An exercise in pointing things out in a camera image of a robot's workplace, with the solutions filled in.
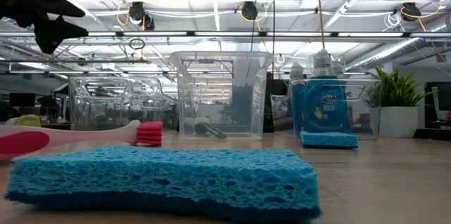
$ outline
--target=wooden table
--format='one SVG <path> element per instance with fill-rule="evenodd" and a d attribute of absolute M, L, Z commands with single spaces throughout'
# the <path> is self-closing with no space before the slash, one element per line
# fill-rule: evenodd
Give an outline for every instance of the wooden table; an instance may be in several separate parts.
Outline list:
<path fill-rule="evenodd" d="M 48 149 L 50 154 L 117 144 L 83 142 Z M 182 141 L 165 135 L 163 148 L 286 148 L 319 174 L 323 216 L 314 223 L 451 223 L 451 142 L 425 139 L 361 141 L 358 150 L 303 149 L 284 134 L 261 141 Z M 0 165 L 0 194 L 10 163 Z M 0 199 L 0 223 L 225 223 L 202 217 L 134 211 L 45 211 Z"/>

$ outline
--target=small blue sponge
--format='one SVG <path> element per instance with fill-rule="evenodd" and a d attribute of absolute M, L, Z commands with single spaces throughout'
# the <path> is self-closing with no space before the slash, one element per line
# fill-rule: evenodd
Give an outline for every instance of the small blue sponge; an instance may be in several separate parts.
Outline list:
<path fill-rule="evenodd" d="M 15 159 L 6 199 L 51 209 L 157 209 L 239 222 L 318 217 L 317 174 L 283 149 L 112 146 Z"/>
<path fill-rule="evenodd" d="M 359 147 L 357 136 L 341 132 L 301 132 L 304 147 L 345 148 Z"/>

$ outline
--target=clear plastic bin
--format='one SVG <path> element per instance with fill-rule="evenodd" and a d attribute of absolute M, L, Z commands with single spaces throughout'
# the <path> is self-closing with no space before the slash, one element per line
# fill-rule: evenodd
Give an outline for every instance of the clear plastic bin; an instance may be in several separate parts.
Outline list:
<path fill-rule="evenodd" d="M 288 131 L 294 134 L 292 105 L 289 95 L 271 95 L 274 131 Z"/>
<path fill-rule="evenodd" d="M 177 101 L 152 77 L 70 77 L 72 130 L 110 130 L 132 120 L 176 129 Z"/>
<path fill-rule="evenodd" d="M 180 51 L 171 60 L 178 68 L 182 138 L 261 139 L 272 54 Z"/>
<path fill-rule="evenodd" d="M 306 79 L 302 115 L 293 107 L 293 116 L 302 116 L 303 132 L 378 139 L 381 86 L 380 80 Z"/>

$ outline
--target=pink toothbrush handle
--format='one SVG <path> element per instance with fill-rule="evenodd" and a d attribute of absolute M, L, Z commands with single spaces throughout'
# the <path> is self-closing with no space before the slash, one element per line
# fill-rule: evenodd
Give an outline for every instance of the pink toothbrush handle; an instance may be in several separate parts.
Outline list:
<path fill-rule="evenodd" d="M 76 142 L 100 140 L 100 141 L 122 141 L 130 144 L 135 143 L 137 127 L 140 125 L 138 120 L 130 122 L 128 125 L 105 131 L 67 131 L 67 130 L 55 130 L 47 129 L 41 127 L 30 127 L 21 125 L 0 125 L 0 160 L 5 158 L 11 158 L 11 142 L 18 141 L 20 143 L 14 144 L 14 152 L 21 152 L 18 150 L 18 145 L 23 145 L 23 151 L 21 154 L 17 153 L 16 156 L 23 154 L 28 154 L 43 148 L 55 147 L 63 144 L 70 144 Z M 33 132 L 34 134 L 24 134 L 26 132 Z M 48 142 L 46 144 L 42 143 L 41 140 L 39 144 L 42 145 L 41 148 L 33 149 L 30 145 L 35 145 L 36 137 L 42 137 L 46 135 L 48 137 Z"/>

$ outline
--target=red bristles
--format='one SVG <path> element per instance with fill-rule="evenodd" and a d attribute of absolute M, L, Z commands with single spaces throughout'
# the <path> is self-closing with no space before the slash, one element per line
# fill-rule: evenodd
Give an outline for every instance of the red bristles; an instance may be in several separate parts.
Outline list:
<path fill-rule="evenodd" d="M 136 143 L 150 144 L 153 147 L 161 146 L 163 137 L 163 122 L 141 123 L 136 130 Z"/>

